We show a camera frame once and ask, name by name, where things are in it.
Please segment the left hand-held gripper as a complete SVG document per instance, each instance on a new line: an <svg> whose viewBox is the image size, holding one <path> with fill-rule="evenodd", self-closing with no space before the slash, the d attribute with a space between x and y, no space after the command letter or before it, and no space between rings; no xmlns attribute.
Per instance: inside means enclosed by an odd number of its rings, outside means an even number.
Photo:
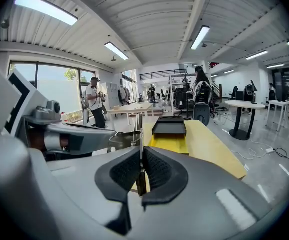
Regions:
<svg viewBox="0 0 289 240"><path fill-rule="evenodd" d="M4 132L38 150L61 150L61 137L68 140L66 151L80 156L108 147L116 131L61 122L60 104L48 100L18 71L7 78L20 95L4 126Z"/></svg>

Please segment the white shelving rack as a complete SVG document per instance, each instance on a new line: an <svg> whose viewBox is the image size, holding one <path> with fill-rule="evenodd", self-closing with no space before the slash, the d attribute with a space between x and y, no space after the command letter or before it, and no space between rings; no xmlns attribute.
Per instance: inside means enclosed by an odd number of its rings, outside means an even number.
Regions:
<svg viewBox="0 0 289 240"><path fill-rule="evenodd" d="M180 74L171 74L168 77L169 104L173 116L185 115L194 109L192 86L196 76L186 70L179 72Z"/></svg>

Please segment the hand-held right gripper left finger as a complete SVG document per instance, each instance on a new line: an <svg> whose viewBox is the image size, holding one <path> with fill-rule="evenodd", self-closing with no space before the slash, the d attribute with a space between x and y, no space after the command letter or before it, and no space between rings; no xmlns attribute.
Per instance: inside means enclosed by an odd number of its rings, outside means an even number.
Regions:
<svg viewBox="0 0 289 240"><path fill-rule="evenodd" d="M115 152L70 160L49 161L53 176L68 196L90 217L103 226L120 219L123 204L104 197L96 185L96 171L102 165L121 157L127 152L137 151L129 147Z"/></svg>

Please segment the round white table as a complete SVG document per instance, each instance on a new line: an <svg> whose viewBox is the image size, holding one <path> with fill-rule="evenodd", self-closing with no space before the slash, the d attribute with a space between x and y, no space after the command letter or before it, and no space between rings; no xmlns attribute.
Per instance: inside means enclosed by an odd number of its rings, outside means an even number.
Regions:
<svg viewBox="0 0 289 240"><path fill-rule="evenodd" d="M266 106L263 104L257 104L255 102L242 101L242 100L228 100L228 101L225 101L225 103L229 105L230 107L237 108L235 126L234 126L234 129L231 129L229 131L229 134L237 140L247 141L251 136L256 110L264 110ZM243 109L251 109L251 119L250 119L248 131L239 129Z"/></svg>

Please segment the yellow table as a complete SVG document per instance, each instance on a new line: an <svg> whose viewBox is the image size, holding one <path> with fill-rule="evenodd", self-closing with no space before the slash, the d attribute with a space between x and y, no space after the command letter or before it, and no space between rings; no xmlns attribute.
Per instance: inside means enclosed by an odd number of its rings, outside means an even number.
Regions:
<svg viewBox="0 0 289 240"><path fill-rule="evenodd" d="M155 123L144 123L143 144L213 163L239 180L247 175L247 170L239 159L202 122L191 120L185 121L184 124L186 136L176 134L175 139L171 139L168 135L166 138L158 139L152 134Z"/></svg>

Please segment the black balcony railing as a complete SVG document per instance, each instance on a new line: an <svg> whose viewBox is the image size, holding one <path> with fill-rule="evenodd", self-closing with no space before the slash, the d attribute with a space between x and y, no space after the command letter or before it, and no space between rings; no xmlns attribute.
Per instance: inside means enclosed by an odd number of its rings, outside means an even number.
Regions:
<svg viewBox="0 0 289 240"><path fill-rule="evenodd" d="M176 70L164 70L164 71L157 71L157 72L150 72L150 73L144 73L140 74L140 80L150 80L150 79L157 79L157 78L168 78L169 76L173 75L185 75L187 73L186 69L176 69Z"/></svg>

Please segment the large window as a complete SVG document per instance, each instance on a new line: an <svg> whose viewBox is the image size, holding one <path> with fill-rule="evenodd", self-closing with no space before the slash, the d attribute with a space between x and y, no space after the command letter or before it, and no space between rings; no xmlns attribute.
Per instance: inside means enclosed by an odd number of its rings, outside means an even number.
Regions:
<svg viewBox="0 0 289 240"><path fill-rule="evenodd" d="M78 122L83 119L82 92L96 74L78 68L39 62L11 61L8 73L19 71L48 100L60 104L62 119Z"/></svg>

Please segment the ceiling light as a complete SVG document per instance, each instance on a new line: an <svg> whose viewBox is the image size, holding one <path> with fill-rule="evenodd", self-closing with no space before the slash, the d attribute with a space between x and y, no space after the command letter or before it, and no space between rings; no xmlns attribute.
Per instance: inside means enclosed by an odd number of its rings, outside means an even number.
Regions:
<svg viewBox="0 0 289 240"><path fill-rule="evenodd" d="M196 50L198 48L198 46L201 44L201 42L204 40L204 38L206 37L206 35L208 34L209 31L210 31L210 27L203 25L201 27L196 39L194 40L193 44L191 45L190 49L193 51Z"/></svg>
<svg viewBox="0 0 289 240"><path fill-rule="evenodd" d="M122 52L117 46L115 46L112 42L107 42L104 46L110 51L112 51L114 54L119 56L124 61L129 59L129 57L124 52Z"/></svg>
<svg viewBox="0 0 289 240"><path fill-rule="evenodd" d="M78 21L73 14L46 0L15 0L14 4L45 14L69 26L73 26Z"/></svg>

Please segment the wooden table with white legs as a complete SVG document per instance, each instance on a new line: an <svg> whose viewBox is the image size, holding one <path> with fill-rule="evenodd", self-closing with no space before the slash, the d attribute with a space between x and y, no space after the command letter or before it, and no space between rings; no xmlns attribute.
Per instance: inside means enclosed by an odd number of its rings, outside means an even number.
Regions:
<svg viewBox="0 0 289 240"><path fill-rule="evenodd" d="M126 115L127 116L127 122L130 126L130 115L131 114L144 114L145 117L149 116L149 111L153 113L153 103L133 103L130 105L124 105L124 106L118 106L116 108L113 108L111 110L107 111L107 114L109 115L110 121L112 122L112 127L114 127L114 116L118 114Z"/></svg>

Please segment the clothes rack with garments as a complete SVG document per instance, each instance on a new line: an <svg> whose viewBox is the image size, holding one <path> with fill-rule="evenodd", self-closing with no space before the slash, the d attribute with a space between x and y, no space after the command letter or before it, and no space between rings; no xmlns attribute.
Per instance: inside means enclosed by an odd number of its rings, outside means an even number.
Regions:
<svg viewBox="0 0 289 240"><path fill-rule="evenodd" d="M129 89L126 87L120 86L118 90L118 98L122 106L129 105L130 98L131 98Z"/></svg>

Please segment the black tray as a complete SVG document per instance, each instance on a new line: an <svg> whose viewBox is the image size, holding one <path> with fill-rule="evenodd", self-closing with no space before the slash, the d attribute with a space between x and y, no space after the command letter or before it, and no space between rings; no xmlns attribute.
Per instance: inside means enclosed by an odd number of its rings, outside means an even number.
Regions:
<svg viewBox="0 0 289 240"><path fill-rule="evenodd" d="M187 128L180 116L161 116L151 130L149 147L189 155Z"/></svg>

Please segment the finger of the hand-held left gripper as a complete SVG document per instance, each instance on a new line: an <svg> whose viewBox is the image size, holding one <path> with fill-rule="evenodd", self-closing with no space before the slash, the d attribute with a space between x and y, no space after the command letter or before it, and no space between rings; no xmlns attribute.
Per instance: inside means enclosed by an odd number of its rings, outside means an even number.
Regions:
<svg viewBox="0 0 289 240"><path fill-rule="evenodd" d="M118 132L109 139L107 152L115 152L135 146L134 132Z"/></svg>

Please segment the grey office chair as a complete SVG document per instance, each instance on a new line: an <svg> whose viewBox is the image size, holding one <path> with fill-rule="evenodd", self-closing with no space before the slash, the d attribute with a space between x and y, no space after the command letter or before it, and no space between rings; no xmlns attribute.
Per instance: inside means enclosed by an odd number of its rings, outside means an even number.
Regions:
<svg viewBox="0 0 289 240"><path fill-rule="evenodd" d="M210 106L205 103L196 103L193 108L193 119L208 126L211 118Z"/></svg>

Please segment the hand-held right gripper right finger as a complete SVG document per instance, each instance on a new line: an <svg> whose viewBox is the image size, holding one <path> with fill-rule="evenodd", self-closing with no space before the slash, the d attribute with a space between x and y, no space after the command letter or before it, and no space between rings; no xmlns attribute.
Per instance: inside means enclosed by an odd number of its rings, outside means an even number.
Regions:
<svg viewBox="0 0 289 240"><path fill-rule="evenodd" d="M133 240L259 240L267 201L214 163L156 147L143 150L151 190Z"/></svg>

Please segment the slim metal utensil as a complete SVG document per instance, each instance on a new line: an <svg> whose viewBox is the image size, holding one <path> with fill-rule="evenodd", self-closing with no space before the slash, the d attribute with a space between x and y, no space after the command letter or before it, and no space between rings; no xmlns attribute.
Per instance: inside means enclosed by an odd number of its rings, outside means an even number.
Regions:
<svg viewBox="0 0 289 240"><path fill-rule="evenodd" d="M143 129L143 114L138 113L136 116L136 123L134 132L140 132L139 138L135 140L135 134L133 135L133 144L139 144L140 147L140 174L136 180L137 192L139 196L143 196L147 193L146 173L143 164L143 150L144 150L144 129Z"/></svg>

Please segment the small white table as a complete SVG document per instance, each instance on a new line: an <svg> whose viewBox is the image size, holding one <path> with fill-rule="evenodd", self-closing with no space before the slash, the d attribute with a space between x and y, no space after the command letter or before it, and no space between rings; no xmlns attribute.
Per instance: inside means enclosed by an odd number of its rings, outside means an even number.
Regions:
<svg viewBox="0 0 289 240"><path fill-rule="evenodd" d="M277 126L277 129L276 129L276 131L279 132L281 130L281 128L285 128L286 127L286 123L287 123L287 120L288 120L288 113L289 113L289 104L286 101L270 100L268 102L268 110L267 110L267 115L266 115L265 126L268 125L272 106L275 106L274 115L272 117L272 122L273 123L275 122L277 109L281 108L280 117L279 117L279 120L278 120L278 126Z"/></svg>

